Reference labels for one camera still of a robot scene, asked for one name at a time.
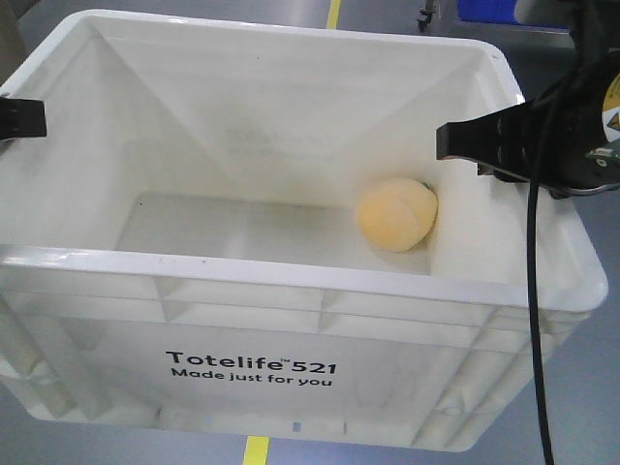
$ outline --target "yellow warning sticker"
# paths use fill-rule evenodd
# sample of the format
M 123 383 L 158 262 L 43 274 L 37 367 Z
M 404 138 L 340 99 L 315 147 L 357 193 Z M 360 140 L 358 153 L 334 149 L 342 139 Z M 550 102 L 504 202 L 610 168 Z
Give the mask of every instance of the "yellow warning sticker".
M 620 139 L 620 74 L 607 88 L 603 100 L 603 131 L 607 140 Z

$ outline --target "black cable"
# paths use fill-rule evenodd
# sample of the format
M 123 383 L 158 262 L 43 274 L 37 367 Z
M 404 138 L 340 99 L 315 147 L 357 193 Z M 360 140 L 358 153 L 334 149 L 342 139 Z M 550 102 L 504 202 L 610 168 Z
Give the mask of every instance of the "black cable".
M 534 369 L 534 386 L 536 390 L 536 403 L 538 408 L 539 429 L 541 431 L 542 453 L 545 465 L 554 465 L 553 450 L 551 447 L 551 435 L 549 433 L 549 421 L 546 412 L 546 396 L 544 394 L 543 351 L 541 348 L 541 325 L 539 318 L 538 283 L 536 274 L 536 211 L 541 185 L 541 171 L 543 158 L 548 150 L 551 134 L 557 121 L 557 113 L 562 102 L 574 81 L 578 70 L 577 64 L 560 82 L 557 93 L 549 113 L 542 126 L 541 137 L 537 147 L 536 158 L 530 177 L 530 190 L 527 201 L 527 294 L 530 313 L 530 332 L 532 336 L 532 367 Z

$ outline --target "blue container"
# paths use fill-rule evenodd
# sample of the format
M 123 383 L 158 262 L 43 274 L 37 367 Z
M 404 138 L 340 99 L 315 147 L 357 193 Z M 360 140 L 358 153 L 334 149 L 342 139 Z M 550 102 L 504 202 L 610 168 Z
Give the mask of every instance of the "blue container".
M 518 24 L 514 19 L 516 0 L 459 0 L 458 15 L 463 21 Z

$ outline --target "sponge ball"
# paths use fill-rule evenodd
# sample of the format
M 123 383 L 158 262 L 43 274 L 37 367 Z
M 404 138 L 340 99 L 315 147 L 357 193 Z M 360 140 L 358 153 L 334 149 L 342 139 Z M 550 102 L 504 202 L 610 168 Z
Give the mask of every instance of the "sponge ball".
M 421 182 L 393 178 L 368 187 L 357 203 L 356 218 L 366 239 L 390 252 L 405 252 L 430 231 L 437 197 Z

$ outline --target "white plastic crate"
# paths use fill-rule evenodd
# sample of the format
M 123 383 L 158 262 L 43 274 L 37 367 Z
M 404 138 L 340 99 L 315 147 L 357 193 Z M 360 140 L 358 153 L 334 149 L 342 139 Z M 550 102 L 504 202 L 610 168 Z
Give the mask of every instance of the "white plastic crate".
M 434 160 L 522 100 L 487 44 L 158 15 L 67 18 L 2 86 L 48 137 L 0 155 L 0 379 L 40 419 L 465 450 L 530 380 L 522 186 Z M 353 219 L 435 189 L 405 254 Z M 606 295 L 540 205 L 545 356 Z

